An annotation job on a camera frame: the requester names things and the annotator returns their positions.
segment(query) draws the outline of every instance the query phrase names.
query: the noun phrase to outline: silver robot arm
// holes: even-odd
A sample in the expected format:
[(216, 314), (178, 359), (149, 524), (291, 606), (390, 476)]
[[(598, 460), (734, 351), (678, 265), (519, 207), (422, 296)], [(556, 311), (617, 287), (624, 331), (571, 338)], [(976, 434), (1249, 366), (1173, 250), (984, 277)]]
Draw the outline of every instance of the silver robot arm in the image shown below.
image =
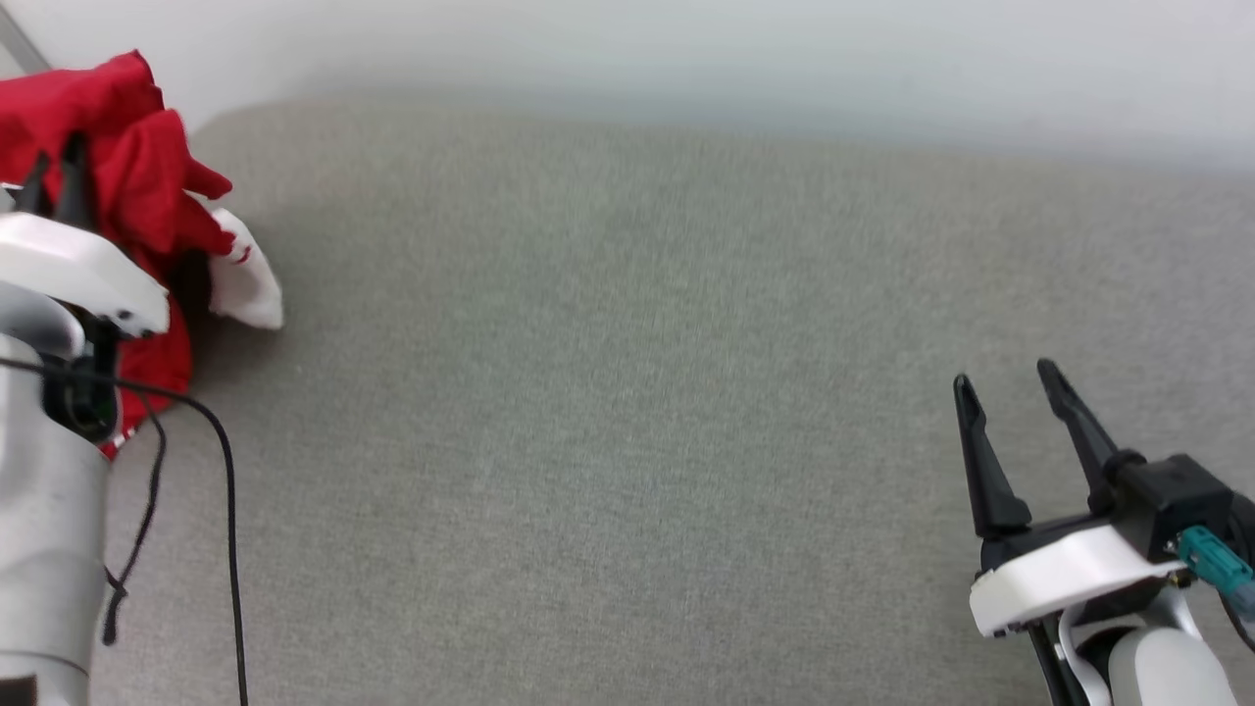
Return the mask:
[[(0, 357), (69, 367), (94, 355), (93, 331), (149, 335), (168, 322), (166, 288), (108, 240), (0, 214)], [(82, 706), (105, 583), (108, 461), (99, 440), (49, 414), (50, 385), (0, 367), (0, 686), (30, 688), (39, 706)]]

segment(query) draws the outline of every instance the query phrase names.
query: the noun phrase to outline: red towel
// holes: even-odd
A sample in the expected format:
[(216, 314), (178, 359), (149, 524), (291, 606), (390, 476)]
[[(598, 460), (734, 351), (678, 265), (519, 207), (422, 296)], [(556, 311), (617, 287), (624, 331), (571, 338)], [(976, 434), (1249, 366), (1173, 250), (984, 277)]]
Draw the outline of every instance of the red towel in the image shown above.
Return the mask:
[[(55, 70), (0, 82), (0, 181), (21, 183), (40, 150), (53, 157), (44, 184), (54, 202), (60, 188), (56, 157), (72, 132), (87, 134), (102, 234), (166, 282), (190, 250), (231, 252), (235, 236), (187, 191), (218, 198), (226, 177), (192, 158), (183, 120), (166, 109), (152, 70), (138, 51), (87, 70)], [(187, 390), (192, 350), (182, 312), (169, 302), (169, 331), (122, 344), (125, 379)], [(153, 398), (161, 410), (168, 400)], [(146, 411), (122, 394), (123, 436), (105, 446), (110, 456)]]

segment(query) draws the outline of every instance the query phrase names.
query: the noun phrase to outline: cloth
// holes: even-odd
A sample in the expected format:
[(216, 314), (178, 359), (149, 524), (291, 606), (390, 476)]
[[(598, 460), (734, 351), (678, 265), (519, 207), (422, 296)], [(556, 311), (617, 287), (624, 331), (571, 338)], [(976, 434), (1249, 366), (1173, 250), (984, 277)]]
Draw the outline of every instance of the cloth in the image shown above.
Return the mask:
[[(152, 70), (138, 51), (114, 56), (94, 69), (54, 70), (0, 82), (0, 181), (21, 182), (39, 152), (46, 152), (53, 167), (45, 188), (55, 199), (60, 184), (56, 157), (73, 132), (83, 132), (90, 147), (100, 234), (146, 271), (167, 282), (173, 265), (190, 251), (207, 252), (211, 260), (232, 257), (238, 228), (223, 229), (188, 193), (220, 198), (231, 191), (231, 182), (192, 157), (182, 119), (166, 108)], [(256, 278), (256, 262), (274, 281), (251, 234), (247, 240), (243, 247), (251, 248), (250, 258), (256, 260), (247, 273), (236, 273), (233, 283)], [(250, 317), (276, 320), (274, 310), (281, 310), (277, 283), (269, 295), (264, 306), (269, 306), (270, 317)], [(182, 311), (173, 300), (169, 306), (166, 334), (122, 344), (120, 375), (182, 393), (192, 375), (192, 351)], [(156, 398), (151, 403), (157, 410), (169, 404)], [(120, 434), (105, 451), (114, 453), (146, 415), (139, 400), (123, 393)]]
[(213, 211), (213, 219), (235, 236), (231, 252), (210, 257), (213, 291), (210, 310), (254, 327), (284, 325), (282, 291), (266, 253), (248, 226), (226, 208)]

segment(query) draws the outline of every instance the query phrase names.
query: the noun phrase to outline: white cloth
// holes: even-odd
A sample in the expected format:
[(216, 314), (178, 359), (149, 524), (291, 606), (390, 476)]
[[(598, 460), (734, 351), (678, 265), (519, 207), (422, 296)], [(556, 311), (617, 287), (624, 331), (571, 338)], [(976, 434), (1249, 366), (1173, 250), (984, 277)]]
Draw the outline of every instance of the white cloth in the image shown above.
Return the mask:
[(284, 293), (257, 240), (248, 226), (226, 208), (213, 211), (213, 219), (236, 240), (230, 255), (210, 257), (210, 278), (213, 282), (210, 311), (254, 327), (281, 327)]

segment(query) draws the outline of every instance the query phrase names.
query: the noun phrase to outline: black cable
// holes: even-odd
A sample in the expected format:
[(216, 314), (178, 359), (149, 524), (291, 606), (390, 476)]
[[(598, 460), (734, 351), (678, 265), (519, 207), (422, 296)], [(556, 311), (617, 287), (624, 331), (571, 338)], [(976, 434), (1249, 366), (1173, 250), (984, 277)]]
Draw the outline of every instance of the black cable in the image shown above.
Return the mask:
[[(218, 418), (212, 411), (210, 411), (208, 408), (206, 408), (197, 400), (188, 398), (187, 395), (174, 393), (172, 390), (164, 390), (152, 385), (123, 380), (114, 376), (102, 376), (102, 375), (89, 374), (85, 371), (56, 369), (56, 367), (44, 366), (41, 364), (16, 361), (13, 359), (0, 359), (0, 366), (16, 369), (19, 371), (28, 371), (31, 374), (50, 375), (54, 377), (68, 377), (87, 382), (112, 385), (137, 394), (148, 394), (148, 395), (156, 395), (158, 398), (166, 398), (176, 403), (182, 403), (183, 405), (187, 405), (192, 410), (196, 410), (196, 413), (200, 414), (202, 418), (205, 418), (205, 421), (210, 423), (210, 426), (213, 428), (213, 433), (218, 436), (218, 444), (222, 446), (222, 463), (223, 463), (222, 465), (226, 469), (226, 477), (227, 477), (227, 569), (231, 578), (231, 617), (235, 622), (236, 678), (238, 681), (238, 687), (240, 687), (240, 706), (248, 706), (248, 676), (245, 670), (245, 655), (243, 655), (243, 611), (240, 607), (240, 568), (236, 557), (235, 461), (231, 456), (231, 440), (227, 439), (227, 431), (226, 429), (222, 428), (222, 423), (218, 421)], [(149, 487), (151, 503), (153, 503), (154, 498), (156, 498), (156, 482), (153, 482)], [(127, 569), (132, 568), (131, 564), (132, 562), (128, 562)]]
[(1033, 643), (1033, 652), (1037, 655), (1037, 663), (1045, 677), (1045, 688), (1050, 693), (1050, 703), (1054, 706), (1081, 706), (1088, 703), (1077, 675), (1073, 673), (1068, 661), (1060, 657), (1059, 642), (1059, 616), (1048, 616), (1028, 628), (1029, 641)]
[(109, 586), (113, 587), (113, 598), (109, 599), (109, 607), (104, 612), (104, 632), (100, 636), (100, 642), (105, 647), (112, 646), (118, 641), (118, 609), (122, 608), (122, 601), (129, 596), (125, 584), (127, 579), (131, 578), (131, 572), (136, 568), (136, 562), (139, 561), (139, 548), (143, 547), (144, 539), (148, 538), (148, 528), (153, 524), (153, 514), (157, 513), (157, 492), (161, 488), (161, 468), (162, 463), (166, 460), (166, 428), (162, 426), (161, 420), (157, 419), (157, 411), (153, 410), (152, 403), (148, 401), (148, 396), (143, 393), (136, 393), (136, 398), (143, 404), (144, 411), (148, 413), (148, 420), (152, 423), (153, 428), (157, 430), (157, 458), (153, 459), (153, 469), (148, 474), (148, 504), (144, 507), (144, 519), (139, 523), (139, 530), (136, 532), (136, 543), (131, 547), (131, 557), (127, 558), (127, 566), (123, 567), (122, 573), (114, 578), (105, 568), (104, 573), (109, 579)]
[(1220, 597), (1220, 604), (1225, 608), (1225, 614), (1229, 616), (1229, 622), (1234, 624), (1234, 632), (1237, 633), (1237, 640), (1242, 641), (1242, 645), (1255, 652), (1255, 638), (1246, 632), (1246, 623), (1242, 617), (1237, 614), (1237, 611), (1229, 604), (1229, 599), (1224, 596)]

